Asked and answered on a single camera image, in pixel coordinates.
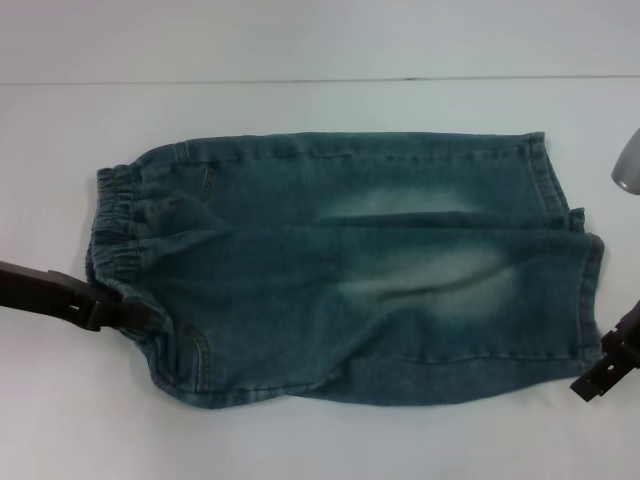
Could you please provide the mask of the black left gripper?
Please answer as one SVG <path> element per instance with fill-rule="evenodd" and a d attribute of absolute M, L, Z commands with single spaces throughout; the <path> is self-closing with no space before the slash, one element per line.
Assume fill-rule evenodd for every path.
<path fill-rule="evenodd" d="M 1 305 L 65 320 L 87 331 L 102 328 L 145 331 L 152 309 L 126 301 L 118 292 L 56 271 L 39 271 L 1 263 Z"/>

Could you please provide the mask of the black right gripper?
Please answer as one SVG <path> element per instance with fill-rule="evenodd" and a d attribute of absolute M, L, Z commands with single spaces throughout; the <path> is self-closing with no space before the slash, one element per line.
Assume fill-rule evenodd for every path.
<path fill-rule="evenodd" d="M 605 395 L 634 369 L 639 368 L 639 303 L 601 339 L 607 366 L 596 366 L 571 383 L 570 389 L 585 402 Z"/>

